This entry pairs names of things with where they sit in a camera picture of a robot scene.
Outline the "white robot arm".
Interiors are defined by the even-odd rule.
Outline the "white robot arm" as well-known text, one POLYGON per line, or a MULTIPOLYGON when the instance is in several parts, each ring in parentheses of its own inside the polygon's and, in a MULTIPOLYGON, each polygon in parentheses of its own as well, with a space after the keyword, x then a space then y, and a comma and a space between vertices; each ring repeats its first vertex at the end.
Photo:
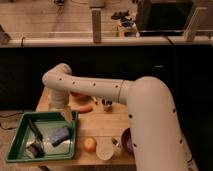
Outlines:
POLYGON ((199 171, 180 128, 167 85, 155 77, 135 81, 75 77, 61 63, 42 77, 49 103, 62 109, 71 92, 123 104, 128 109, 137 171, 199 171))

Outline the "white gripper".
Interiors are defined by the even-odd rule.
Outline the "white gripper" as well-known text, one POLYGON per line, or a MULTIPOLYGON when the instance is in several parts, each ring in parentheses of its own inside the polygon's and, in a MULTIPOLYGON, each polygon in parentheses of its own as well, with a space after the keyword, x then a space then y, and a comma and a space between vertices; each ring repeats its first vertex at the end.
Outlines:
POLYGON ((64 108, 50 107, 49 110, 59 112, 67 123, 72 122, 73 117, 72 117, 72 112, 69 106, 65 106, 64 108))

